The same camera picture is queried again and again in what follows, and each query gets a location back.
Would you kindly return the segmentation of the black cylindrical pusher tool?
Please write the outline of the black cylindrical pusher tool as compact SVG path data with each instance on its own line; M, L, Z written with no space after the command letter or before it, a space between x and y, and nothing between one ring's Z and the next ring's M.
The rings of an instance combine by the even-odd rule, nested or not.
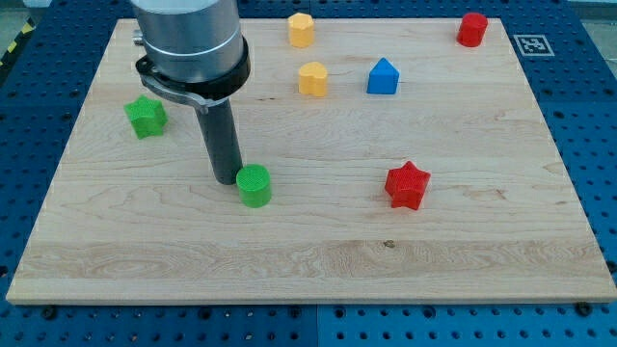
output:
M216 180L235 184L243 162L229 100L200 109L197 120Z

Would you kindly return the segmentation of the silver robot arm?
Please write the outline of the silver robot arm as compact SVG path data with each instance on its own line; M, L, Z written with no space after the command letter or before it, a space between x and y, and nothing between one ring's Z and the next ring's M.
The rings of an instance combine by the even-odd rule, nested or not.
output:
M251 73L235 0L131 0L146 55L136 68L156 95L192 107L216 180L242 169L229 98Z

